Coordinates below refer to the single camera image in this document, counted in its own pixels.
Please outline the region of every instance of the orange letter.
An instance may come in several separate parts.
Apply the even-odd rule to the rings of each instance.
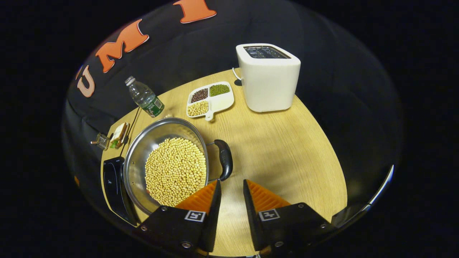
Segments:
[[[128,25],[120,32],[116,42],[107,42],[96,52],[95,56],[98,56],[101,60],[104,73],[108,72],[108,70],[115,65],[115,61],[108,58],[109,56],[117,59],[123,56],[123,43],[124,52],[127,53],[149,39],[148,35],[144,35],[140,32],[139,23],[141,21],[142,19]]]
[[[83,76],[86,77],[89,83],[89,87],[86,88],[86,86],[83,83]],[[80,77],[80,80],[78,81],[77,88],[80,89],[81,93],[87,98],[91,97],[92,94],[94,93],[94,80],[92,79],[91,74],[89,73],[89,65],[86,66],[86,68],[83,70],[83,76]]]
[[[174,5],[180,5],[183,11],[181,23],[195,22],[207,19],[217,14],[214,10],[209,10],[205,0],[180,0]]]

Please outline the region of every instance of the black pot handle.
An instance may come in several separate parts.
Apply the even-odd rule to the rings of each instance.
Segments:
[[[233,172],[233,156],[231,155],[230,147],[226,142],[223,140],[214,140],[212,143],[207,145],[215,144],[218,146],[218,155],[220,157],[220,164],[222,164],[223,172],[218,178],[220,181],[225,181],[228,177],[230,177],[231,173]]]

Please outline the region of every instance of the wooden table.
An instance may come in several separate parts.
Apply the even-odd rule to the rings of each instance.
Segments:
[[[234,80],[233,72],[227,70],[161,94],[158,97],[165,108],[157,118],[134,109],[113,124],[109,131],[110,135],[119,124],[130,123],[132,129],[128,143],[124,148],[109,148],[102,154],[102,161],[120,155],[125,157],[131,141],[146,126],[166,115],[191,122],[207,143],[214,139],[226,141],[233,155],[234,169],[221,184],[217,235],[214,252],[211,253],[216,256],[257,253],[253,249],[242,192],[244,179],[260,184],[292,204],[305,202],[328,221],[347,205],[346,183],[338,158],[305,105],[295,96],[292,107],[285,111],[253,112],[245,103],[242,87],[236,86]],[[233,106],[215,113],[211,122],[204,117],[187,117],[189,93],[218,81],[231,84],[235,97]],[[210,179],[219,177],[221,173],[217,150],[215,145],[208,147]],[[142,221],[147,218],[137,207],[136,211]]]

